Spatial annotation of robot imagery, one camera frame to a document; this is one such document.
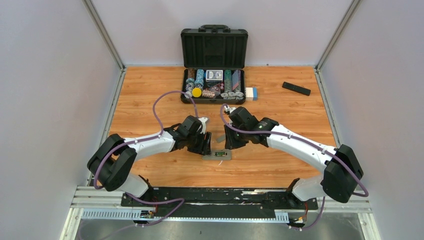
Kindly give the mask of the green battery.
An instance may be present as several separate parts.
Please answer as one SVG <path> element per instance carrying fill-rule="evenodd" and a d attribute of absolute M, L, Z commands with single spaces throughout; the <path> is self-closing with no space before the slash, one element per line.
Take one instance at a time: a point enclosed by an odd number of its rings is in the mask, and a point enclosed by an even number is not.
<path fill-rule="evenodd" d="M 215 157 L 221 157 L 221 156 L 225 156 L 225 155 L 226 155 L 226 153 L 223 152 L 223 151 L 217 151 L 217 152 L 214 153 Z"/>

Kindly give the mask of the grey battery cover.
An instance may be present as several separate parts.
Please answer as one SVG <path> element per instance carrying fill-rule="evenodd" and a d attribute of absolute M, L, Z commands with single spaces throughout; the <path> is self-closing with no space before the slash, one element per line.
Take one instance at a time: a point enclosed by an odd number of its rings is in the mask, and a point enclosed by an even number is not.
<path fill-rule="evenodd" d="M 217 137 L 216 138 L 216 143 L 222 143 L 222 142 L 224 142 L 226 140 L 226 135 L 225 134 L 223 134 L 223 135 L 221 135 L 221 136 L 219 136 L 219 137 Z"/>

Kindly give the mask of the grey remote control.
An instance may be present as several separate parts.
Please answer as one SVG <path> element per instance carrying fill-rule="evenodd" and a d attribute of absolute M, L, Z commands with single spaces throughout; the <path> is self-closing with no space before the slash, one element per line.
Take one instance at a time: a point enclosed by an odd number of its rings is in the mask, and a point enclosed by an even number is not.
<path fill-rule="evenodd" d="M 202 160 L 205 161 L 230 161 L 232 159 L 232 152 L 228 149 L 211 150 L 209 155 L 204 155 Z"/>

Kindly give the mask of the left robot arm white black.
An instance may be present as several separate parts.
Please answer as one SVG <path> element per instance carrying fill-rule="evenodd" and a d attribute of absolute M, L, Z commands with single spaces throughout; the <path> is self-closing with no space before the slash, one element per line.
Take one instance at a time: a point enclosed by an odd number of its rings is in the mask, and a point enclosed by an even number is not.
<path fill-rule="evenodd" d="M 189 115 L 182 123 L 166 127 L 163 132 L 139 138 L 112 134 L 88 160 L 87 168 L 108 192 L 126 192 L 134 196 L 140 206 L 149 206 L 153 201 L 152 187 L 145 178 L 131 173 L 133 164 L 183 148 L 201 156 L 210 155 L 212 134 L 207 131 L 208 121 L 207 117 Z"/>

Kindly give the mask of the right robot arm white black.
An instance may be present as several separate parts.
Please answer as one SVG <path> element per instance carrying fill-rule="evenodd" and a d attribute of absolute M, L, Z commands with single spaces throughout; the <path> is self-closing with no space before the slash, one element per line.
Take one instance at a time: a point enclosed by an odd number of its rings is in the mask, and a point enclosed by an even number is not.
<path fill-rule="evenodd" d="M 277 121 L 264 117 L 258 120 L 245 107 L 220 107 L 224 121 L 225 147 L 233 150 L 247 143 L 262 145 L 288 153 L 319 171 L 319 175 L 296 178 L 287 188 L 286 204 L 298 209 L 310 199 L 330 197 L 347 203 L 351 196 L 367 197 L 368 190 L 361 179 L 364 171 L 351 147 L 325 145 L 301 136 Z"/>

